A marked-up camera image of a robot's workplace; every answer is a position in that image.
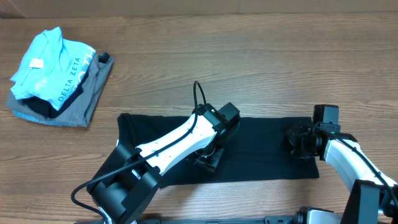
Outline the black t-shirt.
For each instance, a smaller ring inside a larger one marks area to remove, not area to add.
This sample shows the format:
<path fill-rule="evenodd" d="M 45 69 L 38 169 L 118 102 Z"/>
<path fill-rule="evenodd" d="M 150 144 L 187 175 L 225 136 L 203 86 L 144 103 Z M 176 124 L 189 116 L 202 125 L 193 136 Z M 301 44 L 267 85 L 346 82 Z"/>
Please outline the black t-shirt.
<path fill-rule="evenodd" d="M 156 140 L 186 122 L 186 116 L 147 116 L 123 113 L 118 117 L 119 141 L 138 146 Z M 165 175 L 161 187 L 274 179 L 316 179 L 314 158 L 300 159 L 290 153 L 285 132 L 309 117 L 241 119 L 238 131 L 224 144 L 214 172 L 184 159 Z"/>

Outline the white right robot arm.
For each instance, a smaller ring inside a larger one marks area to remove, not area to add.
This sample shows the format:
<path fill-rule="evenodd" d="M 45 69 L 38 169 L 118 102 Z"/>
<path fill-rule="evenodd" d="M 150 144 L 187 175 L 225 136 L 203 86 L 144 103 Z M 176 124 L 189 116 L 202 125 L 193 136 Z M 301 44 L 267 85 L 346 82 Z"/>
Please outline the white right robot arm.
<path fill-rule="evenodd" d="M 397 182 L 381 172 L 364 154 L 358 140 L 341 132 L 339 107 L 315 105 L 311 123 L 287 131 L 291 155 L 319 157 L 332 166 L 350 192 L 344 212 L 301 207 L 292 223 L 378 223 L 379 215 L 397 223 Z"/>

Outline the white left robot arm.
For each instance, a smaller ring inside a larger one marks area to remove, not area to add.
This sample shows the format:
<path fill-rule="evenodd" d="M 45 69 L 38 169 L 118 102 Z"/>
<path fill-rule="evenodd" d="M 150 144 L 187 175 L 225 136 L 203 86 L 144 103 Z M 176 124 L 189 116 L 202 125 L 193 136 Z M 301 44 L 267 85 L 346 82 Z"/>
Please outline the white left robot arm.
<path fill-rule="evenodd" d="M 168 134 L 132 146 L 119 141 L 87 187 L 106 223 L 133 223 L 147 208 L 163 176 L 184 159 L 214 172 L 223 143 L 238 129 L 239 110 L 227 103 L 216 110 L 209 103 Z"/>

